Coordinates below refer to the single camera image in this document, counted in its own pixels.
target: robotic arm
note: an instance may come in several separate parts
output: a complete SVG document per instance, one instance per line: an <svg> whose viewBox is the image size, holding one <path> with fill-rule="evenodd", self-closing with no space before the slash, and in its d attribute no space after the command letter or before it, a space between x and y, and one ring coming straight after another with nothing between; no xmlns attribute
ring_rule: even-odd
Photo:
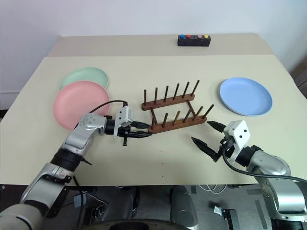
<svg viewBox="0 0 307 230"><path fill-rule="evenodd" d="M142 122L133 122L133 112L128 106L122 107L113 120L110 116L84 115L77 127L67 136L50 163L47 163L37 177L24 191L20 204L11 206L0 213L1 230L37 230L44 217L57 214L65 200L65 187L73 178L74 171L93 143L95 136L104 133L127 138L143 138L151 134L143 131L131 132L131 127L148 128Z"/></svg>
<svg viewBox="0 0 307 230"><path fill-rule="evenodd" d="M246 167L248 173L244 174L255 176L262 188L274 230L303 229L302 221L307 219L305 199L300 188L291 180L295 178L290 177L289 165L283 159L272 156L257 146L248 147L246 144L250 133L245 121L232 121L227 126L214 121L208 121L208 124L225 134L218 153L199 139L192 138L193 142L215 162L222 156L233 170L244 173L230 164L237 162Z"/></svg>

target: green plate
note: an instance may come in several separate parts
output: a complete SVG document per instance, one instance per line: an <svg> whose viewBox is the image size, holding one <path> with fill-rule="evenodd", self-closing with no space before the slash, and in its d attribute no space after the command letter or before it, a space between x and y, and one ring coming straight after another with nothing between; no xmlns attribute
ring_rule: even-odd
<svg viewBox="0 0 307 230"><path fill-rule="evenodd" d="M77 69L67 74L66 77L62 80L59 89L61 90L65 86L72 84L76 81L92 81L101 85L105 89L109 84L109 79L105 72L95 67L87 67L87 68Z"/></svg>

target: white wall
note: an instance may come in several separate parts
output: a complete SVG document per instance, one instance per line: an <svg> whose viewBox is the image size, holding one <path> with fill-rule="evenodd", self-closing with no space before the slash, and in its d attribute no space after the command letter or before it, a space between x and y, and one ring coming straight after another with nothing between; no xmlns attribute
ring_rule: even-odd
<svg viewBox="0 0 307 230"><path fill-rule="evenodd" d="M258 33L291 70L307 53L307 1L1 0L0 98L24 86L60 35L242 32ZM0 108L16 94L5 97Z"/></svg>

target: table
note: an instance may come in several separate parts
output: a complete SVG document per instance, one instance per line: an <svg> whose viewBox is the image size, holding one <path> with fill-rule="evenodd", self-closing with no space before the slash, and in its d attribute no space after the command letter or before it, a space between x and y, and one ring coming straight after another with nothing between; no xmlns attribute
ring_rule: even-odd
<svg viewBox="0 0 307 230"><path fill-rule="evenodd" d="M128 55L128 52L121 51L121 55L114 52L99 56L95 52L91 55L89 47L88 53L80 49L80 52L75 51L71 56L65 56L63 53L56 54L55 48L62 49L59 49L59 44L55 45L0 123L0 183L29 184L44 164L52 159L69 134L53 117L53 101L59 91L61 79L70 71L82 67L104 70L110 78L107 91L111 99L128 101L134 111L135 120L146 123L151 122L151 114L141 110L144 89L147 89L148 100L154 98L155 87L159 88L158 98L162 98L166 85L169 85L168 92L171 95L177 83L180 83L178 92L182 92L186 82L190 81L189 92L199 79L195 99L191 102L195 109L203 105L205 111L211 104L215 104L208 120L224 124L232 120L246 120L251 132L250 145L255 144L269 154L282 157L288 162L293 176L307 179L302 170L307 160L307 100L278 59L265 48L260 38L258 41L259 46L264 45L264 54L252 51L246 53L244 50L248 49L243 48L240 51L240 48L237 48L224 54L217 51L218 55L213 55L214 52L207 49L207 53L200 55L193 54L198 52L198 49L190 48L181 50L189 55L176 55L170 54L170 50L175 50L175 47L171 47L169 50L165 49L168 52L166 55L159 52L153 56L140 55L141 51L139 55ZM273 98L271 111L258 117L246 117L228 110L219 98L218 89L225 79L231 77L251 78L266 87ZM113 104L110 114L115 115L120 107L120 104ZM165 112L168 112L168 119L172 120L177 110L182 111L182 118L188 109L187 104L183 103L155 109L155 114L158 122L162 122ZM196 147L190 137L199 138L218 150L223 135L205 123L148 138L128 139L126 147L122 146L122 138L107 135L96 137L86 155L86 159L93 163L93 166L81 162L76 176L81 185L256 182L253 177L230 170L222 159L214 163Z"/></svg>

